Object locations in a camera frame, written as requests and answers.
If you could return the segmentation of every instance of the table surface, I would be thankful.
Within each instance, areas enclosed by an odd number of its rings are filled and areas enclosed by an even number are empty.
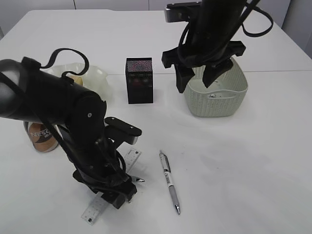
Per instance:
[[[260,29],[257,18],[246,27]],[[54,49],[73,47],[109,74],[123,74],[125,58],[136,56],[152,56],[155,71],[164,73],[161,52],[176,44],[182,28],[165,23],[161,12],[34,11],[0,41],[0,59],[27,55],[45,63]],[[107,116],[143,130],[134,146],[143,153],[131,174],[146,182],[130,204],[109,207],[92,227],[80,216],[94,194],[72,178],[62,149],[36,153],[22,122],[1,118],[0,232],[310,234],[312,71],[287,70],[309,70],[311,60],[277,26],[263,38],[236,37],[250,49],[237,59],[244,71],[286,71],[246,72],[249,91],[232,117],[192,116],[174,74],[154,76],[155,102],[145,105],[127,104],[124,75],[108,77],[114,95]],[[58,63],[76,60],[64,53]],[[130,147],[119,150],[124,155]],[[171,163],[180,216],[160,149]]]
[[[123,75],[109,76],[107,116],[143,130],[132,170],[146,179],[130,204],[91,227],[80,218],[94,194],[71,176],[60,147],[36,153],[22,122],[0,120],[1,233],[310,234],[312,71],[246,73],[249,91],[232,117],[198,118],[154,76],[155,102],[128,105]],[[122,144],[124,155],[130,146]],[[172,206],[158,152],[169,157],[182,214]]]
[[[70,47],[110,75],[124,74],[130,57],[152,57],[155,74],[172,74],[173,68],[163,68],[161,55],[177,46],[185,24],[166,23],[162,11],[31,11],[1,40],[0,59],[20,61],[28,56],[45,64],[55,49]],[[253,12],[245,26],[261,32],[270,22]],[[249,38],[239,30],[234,39],[247,47],[237,58],[244,72],[312,70],[312,60],[277,25],[261,38]],[[57,64],[78,59],[64,53]]]

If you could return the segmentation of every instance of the black cable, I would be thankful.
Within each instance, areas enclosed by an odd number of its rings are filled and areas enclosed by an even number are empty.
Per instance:
[[[265,31],[263,31],[263,32],[261,32],[261,33],[250,33],[250,32],[248,32],[248,31],[245,29],[244,24],[242,24],[243,32],[245,33],[245,35],[247,35],[247,36],[249,36],[249,37],[251,37],[251,38],[262,37],[262,36],[268,34],[268,33],[272,30],[272,28],[273,28],[273,26],[274,26],[274,20],[273,20],[273,18],[270,16],[269,13],[265,12],[264,10],[260,9],[260,8],[257,7],[257,6],[255,6],[253,10],[255,10],[255,11],[257,11],[257,12],[263,14],[265,17],[267,17],[267,18],[269,19],[269,21],[271,22],[271,26],[270,26],[267,30],[265,30]]]
[[[81,72],[79,72],[79,73],[72,72],[72,71],[63,72],[61,76],[62,76],[63,78],[65,78],[66,75],[67,75],[68,73],[71,73],[71,74],[76,75],[76,76],[82,76],[82,75],[84,75],[84,74],[89,70],[89,65],[90,65],[90,64],[89,64],[88,58],[87,58],[82,52],[80,52],[80,51],[78,51],[78,50],[70,49],[70,48],[59,48],[59,49],[55,50],[55,51],[52,53],[52,55],[51,55],[51,57],[50,57],[50,59],[49,59],[49,61],[48,61],[48,64],[45,65],[45,66],[41,66],[41,68],[42,68],[42,69],[46,69],[46,68],[52,67],[53,64],[55,63],[55,60],[57,59],[57,56],[58,56],[59,52],[64,51],[64,50],[73,51],[73,52],[79,54],[79,55],[83,58],[83,60],[84,60],[84,68],[83,68],[83,70],[82,70]]]
[[[44,126],[50,131],[52,136],[57,140],[62,149],[67,154],[68,158],[72,161],[72,163],[79,168],[83,173],[92,178],[93,180],[101,183],[107,183],[107,179],[104,179],[98,175],[90,174],[88,171],[84,169],[84,167],[80,164],[79,161],[74,157],[74,153],[71,149],[66,145],[63,138],[59,135],[56,129],[52,126],[52,124],[48,121],[48,119],[39,111],[39,108],[33,101],[24,93],[24,91],[19,88],[13,81],[11,81],[7,76],[0,72],[0,81],[7,85],[13,92],[18,95],[25,103],[29,106],[29,108],[34,112],[34,114],[41,120]]]
[[[185,58],[183,57],[183,54],[182,54],[182,46],[183,46],[183,42],[184,42],[184,39],[185,39],[185,36],[187,34],[187,32],[189,31],[190,29],[190,26],[191,26],[191,23],[189,22],[186,27],[184,28],[183,32],[182,32],[182,35],[180,37],[180,41],[179,41],[179,45],[177,47],[177,56],[179,58],[179,60],[184,64],[184,65],[188,65],[187,61],[185,60]]]
[[[117,150],[116,152],[117,152],[117,158],[120,160],[120,163],[122,165],[122,171],[126,173],[126,162]]]

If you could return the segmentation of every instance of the black strap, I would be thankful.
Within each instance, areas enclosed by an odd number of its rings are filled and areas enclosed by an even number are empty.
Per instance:
[[[259,13],[261,13],[261,14],[263,14],[263,15],[264,15],[265,17],[267,17],[267,18],[269,19],[269,21],[271,22],[271,26],[270,26],[267,30],[265,30],[265,31],[263,31],[263,32],[261,32],[261,33],[250,33],[250,32],[247,32],[247,30],[245,29],[244,24],[242,24],[243,31],[244,31],[244,33],[245,33],[247,36],[249,36],[249,37],[251,37],[251,38],[258,38],[258,37],[262,37],[262,36],[266,35],[267,33],[269,33],[269,32],[272,30],[273,25],[274,25],[274,20],[273,20],[273,18],[270,16],[269,13],[265,12],[264,10],[261,10],[259,7],[257,7],[257,6],[254,7],[254,10],[257,11],[257,12],[259,12]]]
[[[83,58],[83,60],[84,60],[84,68],[83,68],[83,70],[82,70],[81,72],[79,72],[79,73],[76,73],[76,72],[73,72],[73,71],[66,71],[66,72],[63,72],[63,73],[62,73],[62,78],[67,79],[67,76],[66,76],[66,75],[67,75],[68,73],[73,74],[73,75],[76,75],[76,76],[82,76],[82,75],[84,75],[84,74],[88,71],[89,65],[90,65],[90,64],[89,64],[88,58],[87,58],[82,52],[80,52],[80,51],[78,51],[78,50],[70,49],[70,48],[59,48],[59,49],[55,50],[55,51],[52,53],[52,55],[51,55],[51,57],[50,57],[50,59],[49,59],[49,61],[48,61],[48,64],[45,65],[45,66],[42,66],[41,68],[46,69],[46,68],[52,67],[53,64],[55,63],[55,60],[56,60],[56,58],[57,58],[59,52],[61,52],[61,51],[63,51],[63,50],[70,50],[70,51],[73,51],[73,52],[79,54],[79,55]]]

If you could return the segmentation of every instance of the plastic basket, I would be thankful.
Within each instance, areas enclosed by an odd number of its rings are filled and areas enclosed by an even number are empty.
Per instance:
[[[209,87],[202,82],[205,66],[193,68],[195,76],[188,83],[184,96],[193,115],[225,117],[233,115],[248,90],[245,75],[232,58],[233,68],[222,74]]]

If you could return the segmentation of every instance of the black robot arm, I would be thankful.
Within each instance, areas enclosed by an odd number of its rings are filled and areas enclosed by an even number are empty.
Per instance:
[[[272,29],[273,19],[256,7],[259,2],[252,0],[249,4],[247,0],[203,0],[167,5],[167,22],[188,22],[178,47],[162,54],[164,67],[175,67],[176,86],[180,93],[184,92],[187,83],[195,75],[192,70],[194,67],[206,66],[202,79],[207,88],[232,68],[231,56],[242,56],[246,47],[241,41],[231,39],[252,10],[265,15],[272,25],[258,34],[247,32],[243,26],[247,36],[260,37]]]
[[[0,61],[0,117],[39,122],[46,125],[76,167],[74,178],[86,184],[93,192],[103,192],[103,198],[119,208],[137,192],[125,173],[125,163],[117,147],[127,142],[134,144],[141,130],[115,117],[105,118],[106,102],[99,95],[82,87],[64,72],[60,78],[40,68],[53,65],[56,50],[47,66],[33,59],[21,63]],[[52,124],[59,126],[58,132]]]

